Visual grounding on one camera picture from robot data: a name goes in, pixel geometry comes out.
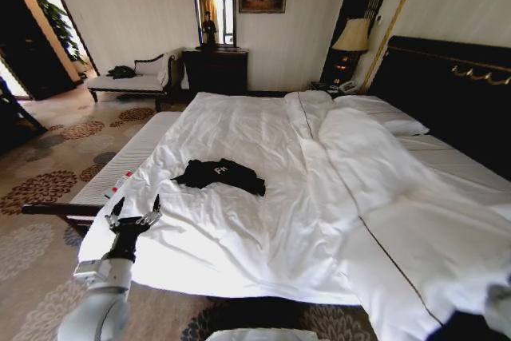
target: door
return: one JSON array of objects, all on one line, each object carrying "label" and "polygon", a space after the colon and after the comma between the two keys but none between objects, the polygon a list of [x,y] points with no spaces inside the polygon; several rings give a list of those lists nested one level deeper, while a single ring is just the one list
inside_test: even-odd
[{"label": "door", "polygon": [[2,0],[0,54],[35,100],[75,88],[24,0]]}]

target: robotic hand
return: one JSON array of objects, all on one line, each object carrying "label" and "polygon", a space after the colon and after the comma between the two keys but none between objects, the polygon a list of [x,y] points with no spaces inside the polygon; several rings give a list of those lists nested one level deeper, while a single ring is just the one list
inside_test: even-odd
[{"label": "robotic hand", "polygon": [[159,196],[153,210],[143,217],[119,219],[123,203],[124,197],[105,217],[116,234],[110,252],[101,260],[79,263],[74,271],[76,278],[89,283],[88,295],[62,321],[58,341],[116,341],[122,335],[129,318],[127,299],[135,244],[161,217]]}]

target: mirror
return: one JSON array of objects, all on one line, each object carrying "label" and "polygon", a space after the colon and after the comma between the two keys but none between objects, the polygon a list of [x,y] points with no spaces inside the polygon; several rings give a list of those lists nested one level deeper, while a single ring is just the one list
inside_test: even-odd
[{"label": "mirror", "polygon": [[194,0],[201,47],[236,47],[236,0]]}]

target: wooden dresser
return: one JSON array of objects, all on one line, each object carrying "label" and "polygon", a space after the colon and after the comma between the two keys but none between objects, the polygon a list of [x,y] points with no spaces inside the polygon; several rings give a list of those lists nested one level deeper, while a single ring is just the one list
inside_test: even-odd
[{"label": "wooden dresser", "polygon": [[247,92],[247,50],[186,49],[183,51],[183,59],[190,90],[193,93],[243,95]]}]

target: telephone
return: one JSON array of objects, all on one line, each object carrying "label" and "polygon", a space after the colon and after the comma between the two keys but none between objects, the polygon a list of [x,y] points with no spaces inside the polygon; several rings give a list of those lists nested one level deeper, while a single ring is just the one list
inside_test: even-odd
[{"label": "telephone", "polygon": [[356,83],[355,80],[347,81],[346,83],[342,83],[339,86],[339,90],[347,95],[356,93],[358,88],[360,88],[360,86]]}]

